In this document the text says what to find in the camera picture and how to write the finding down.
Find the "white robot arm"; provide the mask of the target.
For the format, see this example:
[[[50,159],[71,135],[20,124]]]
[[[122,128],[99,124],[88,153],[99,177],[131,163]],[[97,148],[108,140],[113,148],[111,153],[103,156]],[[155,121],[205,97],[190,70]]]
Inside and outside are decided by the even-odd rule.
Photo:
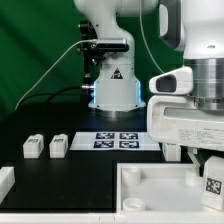
[[[166,148],[224,152],[224,0],[74,0],[103,54],[90,106],[116,115],[147,108],[147,131]],[[159,10],[160,38],[183,52],[183,65],[149,81],[144,103],[134,74],[135,42],[116,21]]]

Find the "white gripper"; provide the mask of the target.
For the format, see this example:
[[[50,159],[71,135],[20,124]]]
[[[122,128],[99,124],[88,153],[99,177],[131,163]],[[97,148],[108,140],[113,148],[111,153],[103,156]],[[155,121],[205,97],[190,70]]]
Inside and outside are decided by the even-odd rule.
[[[198,148],[224,152],[224,111],[203,111],[183,96],[153,96],[147,107],[147,132],[156,142],[187,146],[187,153],[203,176]]]

